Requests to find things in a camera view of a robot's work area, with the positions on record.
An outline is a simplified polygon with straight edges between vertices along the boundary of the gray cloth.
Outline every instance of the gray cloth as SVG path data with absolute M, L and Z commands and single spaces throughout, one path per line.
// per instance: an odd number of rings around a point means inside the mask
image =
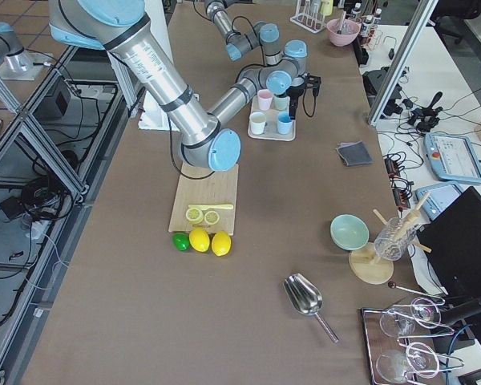
M 336 150 L 346 166 L 372 164 L 372 158 L 362 141 L 356 143 L 340 143 Z

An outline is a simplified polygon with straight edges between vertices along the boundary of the black monitor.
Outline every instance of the black monitor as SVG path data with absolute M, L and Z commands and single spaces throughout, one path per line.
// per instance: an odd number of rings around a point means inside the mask
M 469 187 L 423 231 L 418 239 L 449 297 L 481 297 L 481 196 Z M 466 320 L 481 343 L 481 314 Z

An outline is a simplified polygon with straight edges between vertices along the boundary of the office chair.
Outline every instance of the office chair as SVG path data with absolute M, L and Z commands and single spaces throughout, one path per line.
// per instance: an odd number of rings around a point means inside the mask
M 471 20 L 481 14 L 481 0 L 439 0 L 431 20 L 435 22 L 435 30 L 442 43 L 446 45 L 444 35 L 455 38 L 455 44 L 460 44 L 463 36 L 441 26 L 441 19 L 445 16 Z

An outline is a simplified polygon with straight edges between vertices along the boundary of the green bowl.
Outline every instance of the green bowl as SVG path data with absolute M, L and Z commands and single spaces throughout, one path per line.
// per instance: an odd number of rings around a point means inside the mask
M 358 217 L 342 214 L 335 217 L 329 227 L 335 245 L 344 250 L 361 249 L 369 241 L 369 229 Z

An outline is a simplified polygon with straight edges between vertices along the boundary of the wooden cutting board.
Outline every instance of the wooden cutting board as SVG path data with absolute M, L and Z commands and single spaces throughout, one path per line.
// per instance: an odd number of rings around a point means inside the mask
M 182 172 L 185 175 L 199 177 L 208 175 L 210 170 L 183 164 Z M 210 177 L 203 180 L 191 180 L 180 175 L 168 231 L 170 233 L 188 233 L 195 227 L 203 227 L 210 234 L 222 230 L 229 235 L 233 235 L 238 176 L 238 164 L 226 172 L 214 172 Z M 187 219 L 185 219 L 185 212 L 189 205 L 217 205 L 222 203 L 233 204 L 233 209 L 214 209 L 220 216 L 219 222 L 215 225 L 207 225 L 205 222 L 201 222 L 198 225 L 191 225 Z

